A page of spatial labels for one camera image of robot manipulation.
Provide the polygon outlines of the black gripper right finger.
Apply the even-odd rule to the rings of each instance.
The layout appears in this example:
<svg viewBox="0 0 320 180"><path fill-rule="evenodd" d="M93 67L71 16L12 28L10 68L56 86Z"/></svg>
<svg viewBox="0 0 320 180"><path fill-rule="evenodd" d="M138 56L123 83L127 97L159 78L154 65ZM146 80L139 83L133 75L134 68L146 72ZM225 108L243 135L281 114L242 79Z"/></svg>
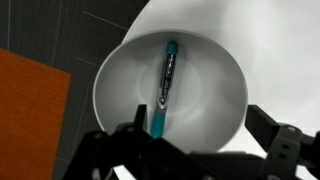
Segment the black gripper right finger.
<svg viewBox="0 0 320 180"><path fill-rule="evenodd" d="M280 125L257 105L247 107L245 127L262 149L267 152Z"/></svg>

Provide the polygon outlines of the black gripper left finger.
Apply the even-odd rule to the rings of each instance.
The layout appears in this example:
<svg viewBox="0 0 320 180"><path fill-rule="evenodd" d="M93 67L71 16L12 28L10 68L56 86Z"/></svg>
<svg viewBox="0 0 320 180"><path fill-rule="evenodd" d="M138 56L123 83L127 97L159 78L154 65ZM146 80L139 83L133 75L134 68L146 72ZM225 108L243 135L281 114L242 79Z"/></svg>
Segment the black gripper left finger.
<svg viewBox="0 0 320 180"><path fill-rule="evenodd" d="M147 130L147 105L140 104L134 118L134 127L138 130Z"/></svg>

